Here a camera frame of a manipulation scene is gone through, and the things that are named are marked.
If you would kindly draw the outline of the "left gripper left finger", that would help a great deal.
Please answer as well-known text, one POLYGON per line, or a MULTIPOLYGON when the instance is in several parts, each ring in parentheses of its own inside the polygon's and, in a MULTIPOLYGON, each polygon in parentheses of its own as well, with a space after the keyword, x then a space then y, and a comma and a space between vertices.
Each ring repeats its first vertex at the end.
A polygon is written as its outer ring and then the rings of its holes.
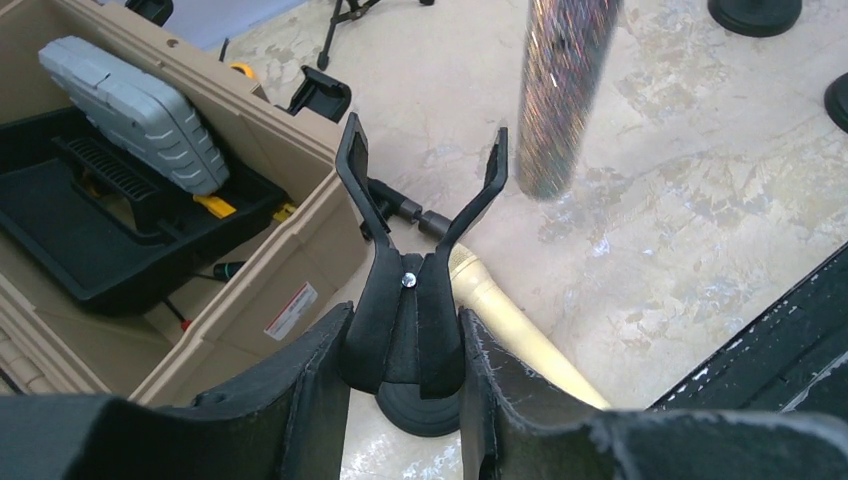
POLYGON ((353 308, 185 407, 112 395, 1 400, 5 479, 336 479, 350 390, 337 355, 353 308))

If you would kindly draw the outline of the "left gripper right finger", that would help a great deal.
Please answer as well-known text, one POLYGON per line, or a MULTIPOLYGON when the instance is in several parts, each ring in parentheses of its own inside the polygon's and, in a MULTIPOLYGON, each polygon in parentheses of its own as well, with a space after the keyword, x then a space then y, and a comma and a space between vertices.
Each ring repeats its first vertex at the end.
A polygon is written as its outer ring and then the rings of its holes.
POLYGON ((757 411, 599 410, 550 383, 461 309, 468 479, 843 479, 847 426, 757 411))

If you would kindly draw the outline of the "cream beige microphone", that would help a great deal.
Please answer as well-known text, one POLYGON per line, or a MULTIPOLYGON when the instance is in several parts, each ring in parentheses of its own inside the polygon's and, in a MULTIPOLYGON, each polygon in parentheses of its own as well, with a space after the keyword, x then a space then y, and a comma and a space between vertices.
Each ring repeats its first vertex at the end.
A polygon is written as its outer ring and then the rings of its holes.
POLYGON ((483 262, 456 244, 449 258, 455 302, 473 310, 498 342, 560 390, 598 409, 611 404, 497 285, 483 262))

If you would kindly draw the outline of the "black round-base mic stand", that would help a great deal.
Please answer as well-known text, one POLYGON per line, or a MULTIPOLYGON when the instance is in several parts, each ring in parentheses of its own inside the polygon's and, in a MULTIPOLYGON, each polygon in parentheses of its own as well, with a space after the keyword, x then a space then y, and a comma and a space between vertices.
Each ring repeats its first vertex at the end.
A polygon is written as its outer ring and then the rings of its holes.
POLYGON ((344 128, 335 169, 370 232, 374 259, 342 345, 340 375, 373 394, 385 417, 414 436, 440 437, 459 427, 464 340, 449 259, 506 185, 508 139, 508 129, 500 128, 481 191, 448 223, 435 249, 402 254, 367 188, 368 143, 358 115, 350 114, 344 128))

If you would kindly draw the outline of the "glitter microphone with grey head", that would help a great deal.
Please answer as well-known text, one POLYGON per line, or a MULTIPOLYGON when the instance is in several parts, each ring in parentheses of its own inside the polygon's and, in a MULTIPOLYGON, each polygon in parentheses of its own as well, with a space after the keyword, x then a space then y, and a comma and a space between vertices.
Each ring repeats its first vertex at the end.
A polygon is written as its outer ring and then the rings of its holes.
POLYGON ((614 0, 529 3, 515 177, 530 198, 549 201, 570 187, 621 7, 614 0))

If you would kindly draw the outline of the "black tripod mic stand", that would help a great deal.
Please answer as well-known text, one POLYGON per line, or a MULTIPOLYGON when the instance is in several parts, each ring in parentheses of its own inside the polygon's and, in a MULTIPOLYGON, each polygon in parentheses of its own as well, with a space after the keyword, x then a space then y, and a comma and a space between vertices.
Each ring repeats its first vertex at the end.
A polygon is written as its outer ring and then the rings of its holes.
POLYGON ((327 34, 315 69, 325 76, 354 72, 368 61, 389 57, 393 41, 404 35, 405 13, 431 8, 437 1, 417 1, 418 6, 378 7, 379 1, 334 1, 327 34))

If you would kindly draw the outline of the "pink mic round-base stand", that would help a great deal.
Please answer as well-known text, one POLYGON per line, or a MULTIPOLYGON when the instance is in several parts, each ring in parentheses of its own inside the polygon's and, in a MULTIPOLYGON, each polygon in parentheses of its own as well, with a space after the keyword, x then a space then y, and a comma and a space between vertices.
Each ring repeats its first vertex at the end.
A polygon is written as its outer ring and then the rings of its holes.
POLYGON ((724 29, 753 38, 790 30, 800 17, 802 0, 708 0, 710 16, 724 29))

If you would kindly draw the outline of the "tan hard equipment case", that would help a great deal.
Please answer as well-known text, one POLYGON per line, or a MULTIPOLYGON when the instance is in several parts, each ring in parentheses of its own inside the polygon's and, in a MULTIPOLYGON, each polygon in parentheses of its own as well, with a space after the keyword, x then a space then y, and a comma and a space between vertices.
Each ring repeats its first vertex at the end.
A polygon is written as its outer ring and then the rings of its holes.
POLYGON ((1 272, 1 370, 27 394, 187 404, 299 337, 364 261, 354 208, 334 168, 341 127, 309 109, 273 105, 256 81, 125 7, 13 1, 1 11, 1 128, 77 108, 38 58, 66 36, 180 91, 229 170, 244 163, 286 200, 260 234, 139 314, 32 300, 1 272))

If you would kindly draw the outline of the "black mic clip adapter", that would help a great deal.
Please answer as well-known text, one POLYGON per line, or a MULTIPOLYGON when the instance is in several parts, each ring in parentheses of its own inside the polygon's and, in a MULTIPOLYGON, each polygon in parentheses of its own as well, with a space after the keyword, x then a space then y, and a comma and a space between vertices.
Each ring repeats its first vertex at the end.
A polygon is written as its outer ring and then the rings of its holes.
POLYGON ((435 240, 440 240, 451 225, 451 219, 433 210, 424 211, 420 204, 380 180, 369 178, 367 187, 377 211, 386 221, 398 216, 435 240))

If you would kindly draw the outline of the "black tray in case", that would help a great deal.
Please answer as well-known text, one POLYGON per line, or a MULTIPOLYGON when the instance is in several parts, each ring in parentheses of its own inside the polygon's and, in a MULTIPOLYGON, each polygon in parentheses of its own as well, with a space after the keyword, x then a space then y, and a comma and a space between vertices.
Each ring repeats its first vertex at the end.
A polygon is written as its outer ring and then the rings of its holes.
POLYGON ((32 300, 142 313, 265 230, 286 193, 244 163, 219 218, 77 108, 1 128, 1 272, 32 300))

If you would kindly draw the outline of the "yellow tape measure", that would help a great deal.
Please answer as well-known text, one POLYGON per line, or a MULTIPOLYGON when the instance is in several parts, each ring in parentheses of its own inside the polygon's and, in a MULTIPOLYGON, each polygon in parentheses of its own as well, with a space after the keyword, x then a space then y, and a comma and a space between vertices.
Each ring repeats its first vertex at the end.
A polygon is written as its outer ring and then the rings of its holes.
POLYGON ((246 77, 248 77, 252 80, 255 80, 255 81, 258 80, 258 77, 257 77, 256 73, 254 72, 254 70, 249 65, 247 65, 245 63, 233 62, 233 63, 229 64, 229 67, 232 70, 238 71, 239 73, 243 74, 244 76, 246 76, 246 77))

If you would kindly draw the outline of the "grey plastic tool case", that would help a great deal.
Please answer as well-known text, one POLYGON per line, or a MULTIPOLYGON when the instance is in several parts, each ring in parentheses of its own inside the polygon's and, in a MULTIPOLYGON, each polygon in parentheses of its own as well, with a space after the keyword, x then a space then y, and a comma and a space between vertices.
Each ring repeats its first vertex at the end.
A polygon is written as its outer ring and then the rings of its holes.
POLYGON ((38 58, 108 140, 184 191, 211 195, 230 178, 198 111, 170 84, 76 36, 50 41, 38 58))

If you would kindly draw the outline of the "gold mic shock-mount stand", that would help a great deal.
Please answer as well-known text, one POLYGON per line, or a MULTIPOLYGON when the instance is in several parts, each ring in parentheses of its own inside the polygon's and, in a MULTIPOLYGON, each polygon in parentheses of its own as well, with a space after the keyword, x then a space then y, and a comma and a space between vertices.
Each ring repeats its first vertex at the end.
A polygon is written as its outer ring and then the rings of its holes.
POLYGON ((836 78, 825 90, 823 102, 829 118, 845 133, 848 132, 848 73, 836 78))

